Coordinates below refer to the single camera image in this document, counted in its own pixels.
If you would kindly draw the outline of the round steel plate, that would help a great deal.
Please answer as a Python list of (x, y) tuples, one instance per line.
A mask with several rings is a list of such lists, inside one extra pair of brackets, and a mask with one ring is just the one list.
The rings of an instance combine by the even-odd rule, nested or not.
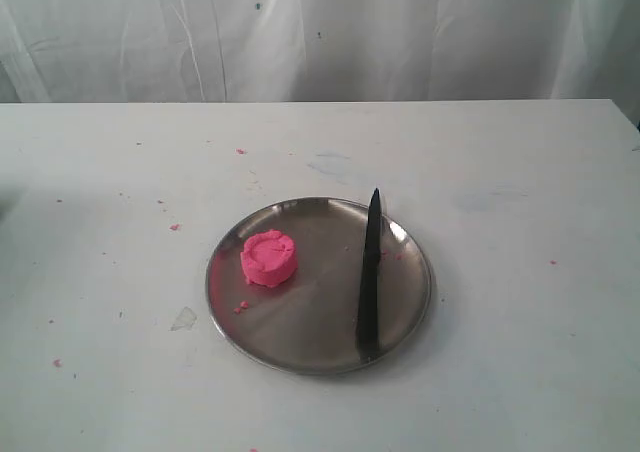
[[(399, 349), (426, 314), (434, 274), (413, 237), (382, 216), (378, 345), (364, 349), (356, 328), (367, 218), (365, 205), (329, 197), (289, 199), (243, 218), (209, 261), (208, 303), (220, 333), (262, 364), (311, 375), (350, 372)], [(298, 259), (274, 288), (248, 283), (241, 267), (246, 240), (271, 229), (293, 239)]]

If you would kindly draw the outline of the white plastic backdrop curtain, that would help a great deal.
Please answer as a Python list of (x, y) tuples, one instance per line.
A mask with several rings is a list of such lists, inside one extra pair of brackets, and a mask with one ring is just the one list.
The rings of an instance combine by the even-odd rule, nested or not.
[(1, 0), (22, 102), (639, 99), (639, 0)]

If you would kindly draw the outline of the black knife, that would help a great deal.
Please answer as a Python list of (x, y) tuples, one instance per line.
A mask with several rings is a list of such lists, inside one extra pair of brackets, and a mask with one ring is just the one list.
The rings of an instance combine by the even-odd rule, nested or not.
[(368, 208), (355, 331), (356, 347), (363, 363), (373, 361), (380, 350), (378, 269), (381, 260), (381, 225), (381, 200), (379, 189), (376, 188)]

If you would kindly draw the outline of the pink clay lump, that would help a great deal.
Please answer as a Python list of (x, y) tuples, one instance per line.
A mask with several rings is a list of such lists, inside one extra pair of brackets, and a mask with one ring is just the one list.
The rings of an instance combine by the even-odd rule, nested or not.
[(240, 262), (248, 284), (274, 288), (297, 270), (296, 244), (279, 230), (257, 233), (244, 242)]

